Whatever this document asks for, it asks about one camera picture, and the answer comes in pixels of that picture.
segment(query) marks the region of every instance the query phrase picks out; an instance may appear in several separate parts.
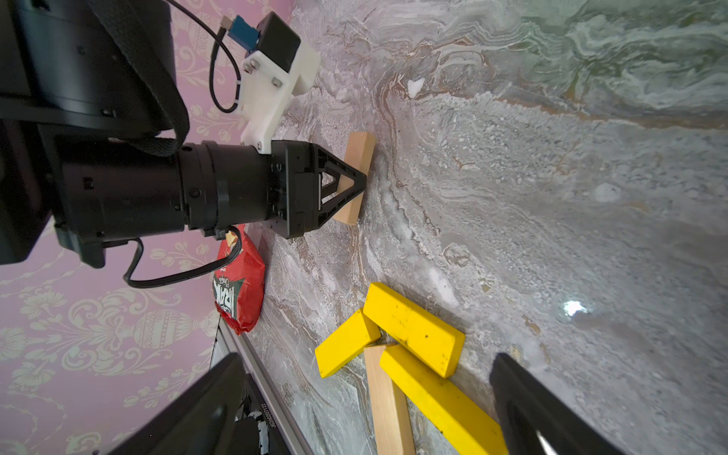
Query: wooden block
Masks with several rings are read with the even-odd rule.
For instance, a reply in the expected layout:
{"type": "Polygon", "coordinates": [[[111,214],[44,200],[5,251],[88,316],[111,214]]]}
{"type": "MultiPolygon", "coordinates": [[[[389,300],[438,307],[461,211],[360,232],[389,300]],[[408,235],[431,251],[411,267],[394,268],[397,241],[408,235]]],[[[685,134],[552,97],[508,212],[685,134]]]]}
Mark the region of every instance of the wooden block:
{"type": "Polygon", "coordinates": [[[379,365],[382,352],[390,346],[394,344],[364,348],[376,452],[379,455],[415,455],[407,399],[379,365]]]}
{"type": "MultiPolygon", "coordinates": [[[[376,137],[373,134],[362,131],[353,132],[349,135],[349,144],[347,145],[347,154],[344,155],[344,162],[365,174],[369,174],[371,155],[374,153],[375,145],[376,137]]],[[[342,175],[339,179],[339,192],[348,189],[353,184],[354,181],[351,178],[342,175]]],[[[333,219],[345,224],[356,224],[359,220],[363,197],[363,193],[356,196],[336,212],[333,219]]]]}
{"type": "Polygon", "coordinates": [[[369,285],[364,314],[437,374],[455,373],[465,334],[380,282],[369,285]]]}
{"type": "Polygon", "coordinates": [[[381,336],[379,327],[358,309],[316,348],[322,378],[328,378],[381,336]]]}
{"type": "Polygon", "coordinates": [[[381,368],[461,454],[506,455],[500,426],[448,379],[404,346],[388,347],[381,368]]]}

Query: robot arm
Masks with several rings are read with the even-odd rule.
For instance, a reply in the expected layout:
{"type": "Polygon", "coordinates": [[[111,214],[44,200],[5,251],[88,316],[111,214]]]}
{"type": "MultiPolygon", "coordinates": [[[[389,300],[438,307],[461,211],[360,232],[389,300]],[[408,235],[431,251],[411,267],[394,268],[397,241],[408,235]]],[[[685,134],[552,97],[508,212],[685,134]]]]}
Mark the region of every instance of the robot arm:
{"type": "MultiPolygon", "coordinates": [[[[364,190],[366,176],[323,147],[271,141],[289,97],[312,86],[320,61],[274,13],[248,39],[242,64],[243,143],[147,148],[158,131],[181,130],[159,102],[176,87],[150,87],[140,62],[125,55],[129,46],[153,50],[173,80],[169,7],[103,1],[134,8],[149,40],[121,42],[93,0],[0,2],[2,69],[14,76],[0,82],[0,264],[25,260],[50,213],[59,243],[101,268],[106,248],[185,226],[222,238],[232,225],[260,221],[299,237],[364,190]],[[322,186],[324,172],[336,181],[322,186]],[[340,175],[354,186],[323,202],[340,175]]],[[[229,24],[234,39],[238,20],[229,24]]]]}

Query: yellow wooden block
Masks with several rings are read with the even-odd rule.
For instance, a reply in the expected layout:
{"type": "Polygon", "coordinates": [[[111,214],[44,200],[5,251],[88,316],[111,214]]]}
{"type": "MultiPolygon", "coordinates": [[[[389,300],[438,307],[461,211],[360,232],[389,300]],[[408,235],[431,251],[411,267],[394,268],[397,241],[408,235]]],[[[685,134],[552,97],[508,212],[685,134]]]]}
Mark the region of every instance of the yellow wooden block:
{"type": "Polygon", "coordinates": [[[364,314],[437,374],[455,373],[465,334],[380,282],[369,285],[364,314]]]}
{"type": "Polygon", "coordinates": [[[322,378],[327,378],[381,337],[379,327],[358,309],[316,348],[322,378]]]}
{"type": "Polygon", "coordinates": [[[455,384],[433,373],[405,347],[386,348],[379,365],[459,453],[508,453],[500,426],[455,384]]]}

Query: white 3d-printed bracket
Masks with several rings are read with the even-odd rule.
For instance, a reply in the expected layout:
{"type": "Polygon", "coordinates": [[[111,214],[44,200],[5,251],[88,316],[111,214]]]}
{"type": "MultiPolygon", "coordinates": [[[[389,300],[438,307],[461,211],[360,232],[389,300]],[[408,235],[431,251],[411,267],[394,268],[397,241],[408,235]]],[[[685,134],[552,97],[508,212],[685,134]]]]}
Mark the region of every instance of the white 3d-printed bracket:
{"type": "Polygon", "coordinates": [[[321,55],[303,42],[287,73],[261,51],[245,59],[240,113],[248,124],[240,136],[242,145],[254,146],[260,154],[271,153],[271,138],[290,96],[302,95],[311,89],[320,63],[321,55]]]}

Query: white mark on countertop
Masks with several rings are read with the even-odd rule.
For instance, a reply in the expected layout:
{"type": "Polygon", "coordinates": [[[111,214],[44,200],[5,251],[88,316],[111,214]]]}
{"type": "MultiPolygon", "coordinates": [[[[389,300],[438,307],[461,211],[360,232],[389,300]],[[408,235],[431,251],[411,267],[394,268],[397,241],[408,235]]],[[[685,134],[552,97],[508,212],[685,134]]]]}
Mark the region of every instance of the white mark on countertop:
{"type": "Polygon", "coordinates": [[[432,280],[432,284],[435,285],[435,289],[438,290],[438,294],[440,294],[440,297],[446,304],[450,307],[459,305],[457,298],[455,298],[453,288],[450,286],[450,282],[440,273],[439,270],[436,268],[430,269],[430,279],[432,280]]]}
{"type": "Polygon", "coordinates": [[[374,274],[376,275],[376,279],[381,280],[384,275],[384,270],[381,268],[381,264],[379,263],[379,260],[376,258],[376,255],[374,254],[374,251],[371,248],[371,245],[369,245],[369,240],[364,240],[364,245],[366,246],[366,261],[369,267],[374,270],[374,274]]]}
{"type": "Polygon", "coordinates": [[[584,308],[582,302],[570,300],[563,305],[563,310],[568,316],[574,316],[578,312],[587,313],[587,309],[584,308]]]}
{"type": "Polygon", "coordinates": [[[326,269],[321,269],[321,275],[323,275],[323,284],[326,285],[326,287],[331,292],[336,292],[336,280],[333,278],[333,276],[328,272],[326,269]]]}
{"type": "Polygon", "coordinates": [[[416,81],[407,81],[407,95],[410,98],[417,96],[422,86],[424,85],[424,78],[417,79],[416,81]]]}
{"type": "Polygon", "coordinates": [[[622,189],[619,186],[602,183],[594,188],[594,199],[596,202],[615,202],[622,196],[622,189]]]}

